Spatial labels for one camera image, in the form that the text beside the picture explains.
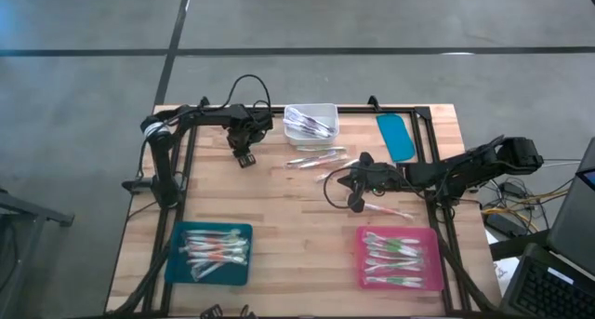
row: blue tray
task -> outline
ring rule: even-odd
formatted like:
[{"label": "blue tray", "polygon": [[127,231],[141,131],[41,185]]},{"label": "blue tray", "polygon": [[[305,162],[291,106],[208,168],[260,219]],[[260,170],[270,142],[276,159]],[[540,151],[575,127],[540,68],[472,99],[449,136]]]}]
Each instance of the blue tray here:
[{"label": "blue tray", "polygon": [[382,114],[376,120],[392,162],[409,160],[416,155],[416,148],[400,115]]},{"label": "blue tray", "polygon": [[[184,231],[208,230],[208,231],[231,231],[240,230],[240,236],[248,240],[248,251],[246,253],[246,265],[228,263],[199,282],[192,279],[190,274],[191,266],[186,263],[187,253],[180,253],[179,248],[185,246],[182,236]],[[248,269],[252,254],[252,225],[239,223],[216,223],[216,222],[177,222],[171,234],[171,248],[169,260],[165,268],[165,280],[169,283],[195,283],[213,284],[225,286],[245,286],[248,283]]]}]

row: white container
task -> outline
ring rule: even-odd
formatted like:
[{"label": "white container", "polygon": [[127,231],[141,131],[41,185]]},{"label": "white container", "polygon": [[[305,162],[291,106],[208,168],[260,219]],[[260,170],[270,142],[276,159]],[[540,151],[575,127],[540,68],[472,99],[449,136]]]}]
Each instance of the white container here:
[{"label": "white container", "polygon": [[338,110],[335,104],[292,104],[285,106],[285,115],[287,109],[294,108],[301,113],[309,115],[310,117],[320,121],[321,123],[335,129],[335,133],[330,138],[317,139],[290,129],[285,126],[285,135],[289,139],[289,143],[294,146],[314,146],[314,145],[328,145],[335,141],[338,135]]}]

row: concrete floor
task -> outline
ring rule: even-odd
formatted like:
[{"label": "concrete floor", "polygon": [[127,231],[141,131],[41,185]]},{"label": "concrete floor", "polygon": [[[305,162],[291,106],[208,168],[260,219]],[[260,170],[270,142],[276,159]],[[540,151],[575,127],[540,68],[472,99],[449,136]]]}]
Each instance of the concrete floor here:
[{"label": "concrete floor", "polygon": [[[180,0],[0,0],[0,49],[167,48]],[[180,47],[595,46],[589,0],[191,0]],[[102,312],[164,57],[0,59],[0,186],[76,214],[49,224],[22,317]],[[499,134],[546,158],[595,136],[593,54],[177,58],[165,103],[222,102],[255,73],[274,103],[454,103],[466,145]],[[259,98],[246,82],[234,101]],[[536,193],[575,166],[526,178]],[[489,192],[482,197],[489,198]],[[547,207],[554,219],[559,207]]]}]

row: wooden table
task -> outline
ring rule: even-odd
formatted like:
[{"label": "wooden table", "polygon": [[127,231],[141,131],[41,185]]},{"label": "wooden table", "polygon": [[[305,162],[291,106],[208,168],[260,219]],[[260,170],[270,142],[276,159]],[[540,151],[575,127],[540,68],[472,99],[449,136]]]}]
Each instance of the wooden table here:
[{"label": "wooden table", "polygon": [[[158,106],[157,112],[174,106]],[[442,158],[464,152],[453,105],[430,105]],[[346,146],[351,158],[370,152],[376,161],[390,156],[372,114],[342,114],[335,144]],[[427,136],[422,134],[425,151]],[[284,162],[307,153],[288,145],[283,123],[251,148],[254,166],[241,169],[220,127],[198,130],[184,220],[245,222],[254,226],[254,256],[247,286],[175,285],[171,315],[198,314],[218,303],[227,315],[237,315],[245,304],[258,316],[388,316],[443,314],[439,292],[369,291],[358,288],[354,268],[355,229],[362,225],[428,227],[425,203],[412,193],[368,194],[371,203],[396,207],[416,217],[399,217],[365,211],[354,214],[331,207],[322,185],[314,182],[322,168],[284,169]],[[150,153],[143,160],[145,174],[152,173]],[[329,186],[331,198],[345,199],[346,188]],[[147,193],[137,196],[130,212],[153,201]],[[158,220],[152,207],[127,223],[113,277],[107,309],[119,306],[147,272]],[[476,204],[456,207],[456,233],[463,265],[471,278],[495,304],[500,293]],[[453,298],[458,301],[455,276],[449,273]],[[163,278],[155,291],[161,298]]]}]

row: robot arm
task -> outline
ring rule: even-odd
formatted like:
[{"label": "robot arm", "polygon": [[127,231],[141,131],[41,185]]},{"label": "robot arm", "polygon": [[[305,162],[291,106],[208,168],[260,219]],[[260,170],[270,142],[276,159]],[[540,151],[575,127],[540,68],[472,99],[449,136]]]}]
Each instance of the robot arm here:
[{"label": "robot arm", "polygon": [[[175,124],[178,126],[172,133],[167,126]],[[219,108],[182,105],[175,110],[161,111],[145,118],[140,129],[151,146],[155,166],[155,175],[146,185],[151,188],[161,208],[174,207],[180,201],[180,187],[171,169],[169,150],[193,126],[225,128],[233,156],[240,167],[247,167],[256,163],[250,145],[262,141],[267,131],[272,129],[272,113],[268,109],[246,109],[242,104]],[[128,181],[123,186],[132,191],[134,183]]]},{"label": "robot arm", "polygon": [[369,153],[360,155],[350,174],[337,180],[352,190],[348,206],[355,212],[364,208],[364,192],[419,193],[435,186],[431,199],[457,204],[470,187],[481,186],[504,174],[528,175],[543,165],[532,140],[504,138],[492,140],[473,150],[431,164],[375,163]]}]

